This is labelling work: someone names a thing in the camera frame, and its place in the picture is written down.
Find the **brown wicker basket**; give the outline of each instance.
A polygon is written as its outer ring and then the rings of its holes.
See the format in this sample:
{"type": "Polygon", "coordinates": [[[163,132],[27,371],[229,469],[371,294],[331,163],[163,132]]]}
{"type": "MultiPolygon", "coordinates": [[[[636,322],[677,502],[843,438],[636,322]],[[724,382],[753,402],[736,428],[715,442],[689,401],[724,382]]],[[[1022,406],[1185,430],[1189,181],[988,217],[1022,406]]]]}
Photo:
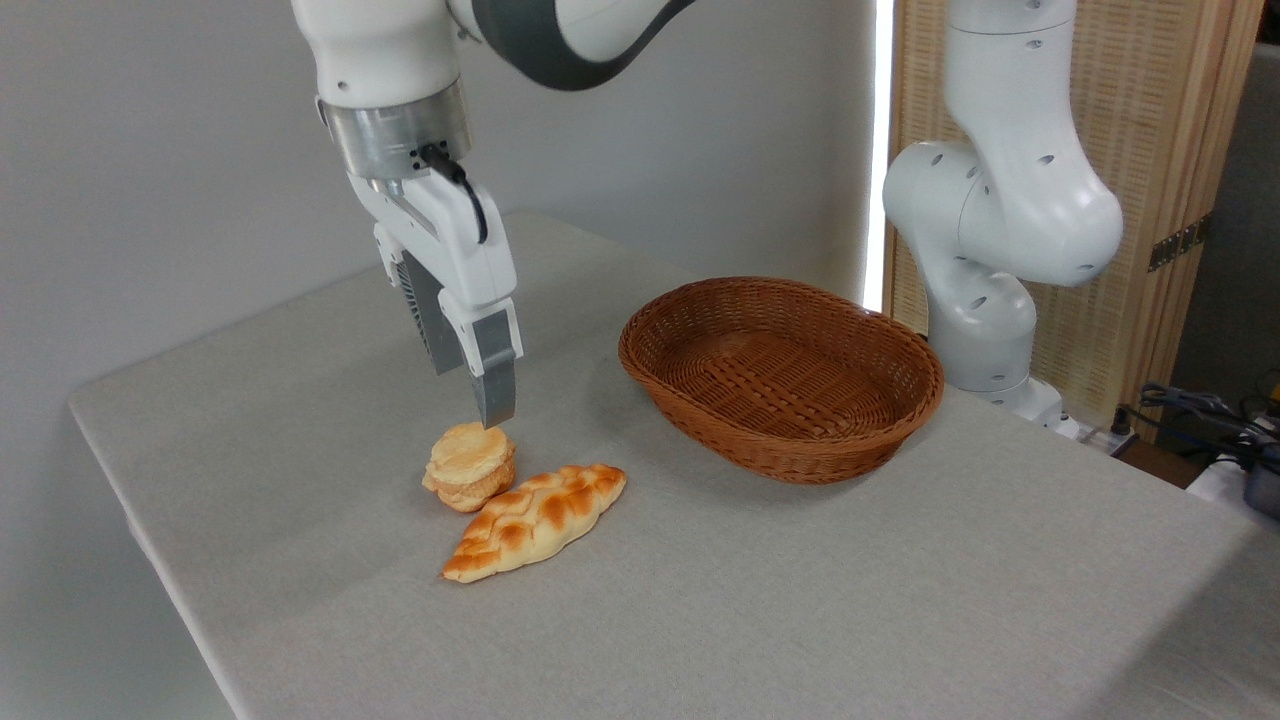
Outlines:
{"type": "Polygon", "coordinates": [[[685,434],[788,483],[883,465],[942,400],[942,365],[905,325],[774,278],[716,278],[649,302],[622,366],[685,434]]]}

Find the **hinge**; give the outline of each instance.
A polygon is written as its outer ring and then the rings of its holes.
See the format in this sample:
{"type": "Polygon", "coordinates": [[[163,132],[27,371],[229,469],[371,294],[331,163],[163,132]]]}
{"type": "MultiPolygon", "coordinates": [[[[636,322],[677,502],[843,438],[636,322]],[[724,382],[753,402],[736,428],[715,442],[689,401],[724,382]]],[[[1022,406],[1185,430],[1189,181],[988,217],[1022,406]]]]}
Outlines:
{"type": "Polygon", "coordinates": [[[1207,213],[1203,218],[1153,245],[1147,272],[1153,273],[1164,268],[1176,260],[1179,255],[1190,252],[1193,247],[1208,240],[1212,220],[1213,213],[1207,213]]]}

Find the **bamboo panel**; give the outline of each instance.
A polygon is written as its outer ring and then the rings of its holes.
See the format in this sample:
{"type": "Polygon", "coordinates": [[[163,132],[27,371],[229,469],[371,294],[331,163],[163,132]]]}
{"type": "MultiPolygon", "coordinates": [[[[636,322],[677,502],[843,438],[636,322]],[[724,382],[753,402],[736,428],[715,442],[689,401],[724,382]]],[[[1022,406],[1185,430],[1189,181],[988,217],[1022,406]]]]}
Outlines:
{"type": "MultiPolygon", "coordinates": [[[[1180,318],[1165,325],[1160,318],[1179,307],[1185,314],[1198,252],[1157,273],[1147,273],[1147,264],[1156,242],[1208,209],[1202,200],[1211,201],[1210,186],[1216,190],[1225,158],[1219,136],[1238,102],[1239,88],[1235,102],[1230,91],[1243,83],[1229,58],[1243,44],[1240,18],[1251,8],[1261,12],[1258,1],[1080,3],[1073,111],[1085,152],[1120,199],[1125,234],[1093,283],[1028,286],[1039,311],[1032,372],[1061,389],[1076,411],[1108,415],[1135,389],[1134,378],[1149,370],[1156,354],[1166,354],[1170,337],[1176,346],[1180,318]]],[[[945,23],[946,0],[900,3],[895,154],[920,140],[964,137],[942,101],[945,23]]],[[[910,251],[896,233],[891,247],[886,309],[925,332],[928,310],[910,251]]]]}

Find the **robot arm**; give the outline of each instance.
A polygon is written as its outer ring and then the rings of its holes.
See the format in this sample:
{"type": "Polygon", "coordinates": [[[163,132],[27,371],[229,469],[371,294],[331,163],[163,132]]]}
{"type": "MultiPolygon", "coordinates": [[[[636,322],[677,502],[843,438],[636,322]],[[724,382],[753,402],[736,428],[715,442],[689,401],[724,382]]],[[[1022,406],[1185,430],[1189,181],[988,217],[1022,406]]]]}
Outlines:
{"type": "Polygon", "coordinates": [[[923,275],[947,382],[1057,428],[1061,397],[1029,377],[1036,306],[1018,278],[1083,284],[1123,231],[1071,119],[1075,0],[952,0],[947,26],[947,109],[972,145],[905,149],[884,210],[923,275]]]}
{"type": "Polygon", "coordinates": [[[692,0],[292,0],[316,108],[374,217],[392,284],[436,373],[466,364],[485,427],[515,414],[524,355],[515,264],[471,149],[454,22],[531,79],[585,90],[620,73],[692,0]]]}

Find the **scone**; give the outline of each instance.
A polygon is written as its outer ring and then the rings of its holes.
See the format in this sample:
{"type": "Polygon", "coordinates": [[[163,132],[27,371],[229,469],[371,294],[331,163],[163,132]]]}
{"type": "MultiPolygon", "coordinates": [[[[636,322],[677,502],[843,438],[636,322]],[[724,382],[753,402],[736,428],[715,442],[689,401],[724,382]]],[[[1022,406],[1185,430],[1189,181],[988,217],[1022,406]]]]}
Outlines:
{"type": "Polygon", "coordinates": [[[460,512],[484,507],[516,482],[516,445],[498,428],[456,425],[431,448],[422,487],[460,512]]]}
{"type": "Polygon", "coordinates": [[[525,480],[467,525],[444,578],[474,583],[547,560],[595,527],[626,484],[626,473],[608,465],[566,465],[525,480]]]}

